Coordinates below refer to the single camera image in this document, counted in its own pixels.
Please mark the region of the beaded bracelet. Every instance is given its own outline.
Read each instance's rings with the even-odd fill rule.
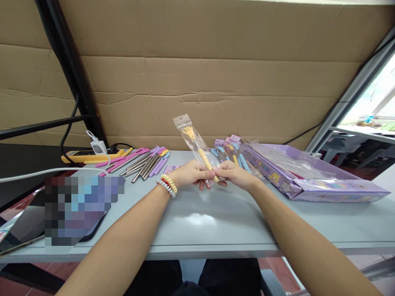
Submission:
[[[176,185],[174,185],[173,181],[167,175],[163,174],[160,178],[163,179],[163,180],[166,180],[170,184],[170,186],[172,187],[174,193],[177,193]]]
[[[172,198],[176,197],[176,194],[174,193],[173,189],[167,183],[165,183],[164,180],[156,179],[156,183],[162,185],[167,190],[167,192],[170,193]]]

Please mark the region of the table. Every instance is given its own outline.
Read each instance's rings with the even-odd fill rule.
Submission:
[[[395,144],[395,138],[373,134],[373,132],[376,132],[386,135],[395,135],[395,132],[385,131],[383,129],[373,129],[371,127],[359,127],[354,125],[339,125],[339,127],[330,127],[329,129],[334,132],[353,134],[367,139],[377,140],[389,144]]]
[[[192,158],[191,151],[171,151],[167,165],[182,165]],[[74,176],[95,174],[79,171]],[[42,240],[1,257],[0,263],[81,261],[100,236],[155,185],[154,178],[131,181],[132,177],[126,178],[125,194],[119,196],[94,237],[78,243],[69,254],[44,254]],[[290,201],[271,184],[268,187],[346,255],[395,254],[395,201],[387,197],[372,204]],[[180,190],[165,210],[147,260],[274,256],[282,252],[255,201],[229,184],[203,192],[195,186]]]
[[[393,131],[388,131],[385,129],[375,129],[374,127],[362,127],[358,125],[338,125],[337,127],[353,132],[362,132],[366,134],[381,134],[384,136],[395,136],[395,132]]]

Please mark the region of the yellow power strip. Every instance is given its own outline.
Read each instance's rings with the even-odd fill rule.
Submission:
[[[116,154],[109,154],[111,159],[121,157],[125,153],[125,150],[119,149]],[[81,150],[81,151],[70,151],[66,153],[68,157],[74,162],[84,162],[88,160],[102,160],[103,162],[108,161],[108,157],[103,155],[96,155],[93,150]],[[61,159],[64,163],[70,163],[63,155]]]

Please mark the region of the cardboard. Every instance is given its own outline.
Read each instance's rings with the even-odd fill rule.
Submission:
[[[34,1],[1,1],[0,129],[70,117],[74,104]],[[1,143],[58,146],[66,128],[55,127]],[[65,145],[89,147],[85,129],[83,122],[73,123]]]
[[[395,23],[388,5],[60,4],[109,143],[179,150],[187,147],[172,118],[185,113],[209,146],[231,134],[279,144],[318,124]],[[7,104],[0,128],[72,111],[67,82],[33,6],[30,0],[0,3],[0,102]],[[12,118],[15,110],[27,115]],[[58,145],[63,130],[20,138]],[[66,143],[80,146],[86,139],[88,145],[83,133],[83,124],[73,124]],[[292,145],[304,149],[314,133]]]

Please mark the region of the purple plastic case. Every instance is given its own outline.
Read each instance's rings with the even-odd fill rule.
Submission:
[[[297,160],[303,154],[303,160],[323,173],[330,173],[337,180],[298,179],[260,153],[261,145],[267,148],[281,149],[286,155]],[[325,161],[307,155],[288,145],[245,143],[240,146],[244,158],[289,199],[321,202],[374,202],[390,194],[389,191],[371,181],[363,180]]]

